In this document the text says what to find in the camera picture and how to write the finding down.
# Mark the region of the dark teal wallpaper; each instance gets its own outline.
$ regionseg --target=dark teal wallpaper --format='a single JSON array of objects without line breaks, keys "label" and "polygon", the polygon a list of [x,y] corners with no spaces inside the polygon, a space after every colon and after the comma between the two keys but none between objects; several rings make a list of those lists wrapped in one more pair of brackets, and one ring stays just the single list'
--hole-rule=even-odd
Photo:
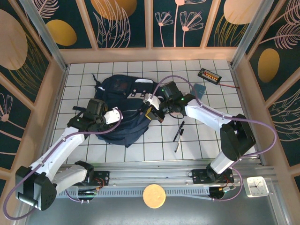
[{"label": "dark teal wallpaper", "polygon": [[154,0],[153,47],[199,47],[211,3],[212,0]]},{"label": "dark teal wallpaper", "polygon": [[299,41],[300,3],[287,0],[250,58],[265,100],[300,67]]},{"label": "dark teal wallpaper", "polygon": [[146,47],[144,0],[85,0],[99,48]]},{"label": "dark teal wallpaper", "polygon": [[289,88],[269,112],[290,166],[300,163],[300,80]]},{"label": "dark teal wallpaper", "polygon": [[30,109],[0,85],[0,167],[10,170],[30,113]]},{"label": "dark teal wallpaper", "polygon": [[0,179],[0,198],[1,198],[1,194],[3,192],[4,186],[5,186],[6,181]]},{"label": "dark teal wallpaper", "polygon": [[75,0],[33,0],[60,49],[91,48]]},{"label": "dark teal wallpaper", "polygon": [[0,15],[0,73],[35,102],[49,62],[7,0]]},{"label": "dark teal wallpaper", "polygon": [[258,29],[258,31],[256,32],[255,36],[253,37],[253,40],[251,41],[249,47],[247,48],[246,50],[246,54],[249,53],[249,51],[251,50],[254,42],[256,41],[256,38],[258,37],[258,35],[260,34],[260,32],[262,31],[263,27],[265,26],[266,22],[268,21],[270,15],[272,14],[274,8],[276,7],[277,3],[278,3],[279,0],[274,0],[273,1],[273,4],[272,4],[272,7],[270,9],[270,11],[268,12],[268,14],[266,15],[265,19],[263,20],[263,23],[261,24],[260,28]]},{"label": "dark teal wallpaper", "polygon": [[237,47],[259,4],[259,0],[221,0],[207,46]]},{"label": "dark teal wallpaper", "polygon": [[295,177],[295,181],[296,181],[298,190],[299,190],[299,192],[300,192],[300,176]]}]

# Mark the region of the metal frame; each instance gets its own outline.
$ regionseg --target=metal frame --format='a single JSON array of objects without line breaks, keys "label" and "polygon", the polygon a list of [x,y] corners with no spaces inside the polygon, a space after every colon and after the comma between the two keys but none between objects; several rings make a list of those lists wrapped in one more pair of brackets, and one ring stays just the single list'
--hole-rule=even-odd
[{"label": "metal frame", "polygon": [[59,64],[60,68],[64,71],[66,70],[66,63],[58,49],[58,46],[54,42],[49,30],[46,27],[45,22],[40,17],[36,7],[34,6],[31,0],[19,0],[22,4],[25,12],[27,13],[28,17],[31,19],[33,25],[38,30],[40,36],[42,37],[43,41],[47,45],[49,51],[51,52],[52,56],[55,58],[57,63]]},{"label": "metal frame", "polygon": [[261,27],[266,15],[270,11],[272,4],[274,0],[263,0],[254,15],[251,23],[247,27],[247,30],[242,38],[242,40],[239,43],[239,46],[233,56],[231,65],[232,68],[235,69],[238,64],[240,63],[240,60],[244,57],[244,54],[249,47],[250,43],[252,42],[255,34]]}]

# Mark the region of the red cable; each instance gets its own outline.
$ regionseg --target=red cable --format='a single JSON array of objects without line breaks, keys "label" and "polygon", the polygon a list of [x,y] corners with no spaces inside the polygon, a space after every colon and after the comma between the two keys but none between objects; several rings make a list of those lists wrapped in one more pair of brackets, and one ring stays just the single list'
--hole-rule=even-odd
[{"label": "red cable", "polygon": [[236,86],[231,86],[231,85],[227,85],[227,84],[220,84],[220,86],[225,86],[225,87],[229,87],[229,88],[237,88],[237,89],[240,89],[240,87],[236,87]]}]

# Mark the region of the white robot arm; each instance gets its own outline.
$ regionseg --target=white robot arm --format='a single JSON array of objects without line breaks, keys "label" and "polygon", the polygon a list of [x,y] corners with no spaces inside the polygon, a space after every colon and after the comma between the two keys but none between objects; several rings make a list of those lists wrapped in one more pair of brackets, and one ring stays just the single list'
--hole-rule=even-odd
[{"label": "white robot arm", "polygon": [[144,102],[150,105],[146,116],[162,122],[165,114],[177,112],[195,118],[218,132],[221,136],[222,151],[207,166],[207,176],[211,178],[212,182],[217,181],[218,178],[222,179],[227,168],[255,144],[254,135],[247,122],[228,120],[224,117],[243,119],[245,117],[241,114],[231,116],[205,104],[200,105],[195,96],[191,94],[183,96],[174,82],[165,84],[162,89],[167,99],[164,102],[160,102],[156,96],[151,94],[145,96]]},{"label": "white robot arm", "polygon": [[[46,210],[52,204],[56,195],[63,190],[76,183],[91,183],[93,180],[93,166],[82,161],[78,161],[71,168],[57,173],[73,150],[89,135],[76,134],[67,139],[66,137],[82,131],[106,130],[109,128],[109,124],[119,121],[121,115],[117,108],[107,112],[105,102],[98,99],[91,99],[82,117],[80,117],[81,114],[70,120],[64,133],[42,157],[28,168],[21,166],[16,171],[16,183],[18,183],[31,172],[32,168],[42,165],[16,190],[16,198],[39,210]],[[55,151],[43,163],[43,160],[54,149]]]}]

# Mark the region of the pen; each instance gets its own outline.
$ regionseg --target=pen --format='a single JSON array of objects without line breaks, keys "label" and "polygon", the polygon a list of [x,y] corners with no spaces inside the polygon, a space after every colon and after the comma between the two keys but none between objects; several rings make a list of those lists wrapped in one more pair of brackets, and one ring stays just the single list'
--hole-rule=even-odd
[{"label": "pen", "polygon": [[174,137],[174,139],[173,139],[173,142],[176,140],[176,138],[177,138],[177,136],[178,136],[178,134],[179,134],[179,132],[180,132],[180,129],[183,127],[184,123],[185,123],[185,121],[183,121],[183,122],[181,123],[181,125],[179,126],[179,129],[178,129],[178,131],[177,131],[177,133],[176,133],[176,135],[175,135],[175,137]]},{"label": "pen", "polygon": [[183,131],[184,131],[184,129],[182,129],[182,130],[180,131],[179,140],[178,140],[177,146],[176,146],[176,148],[175,148],[175,153],[177,152],[177,150],[178,150],[178,148],[179,148],[179,144],[180,144],[180,142],[181,142],[181,138],[182,138]]}]

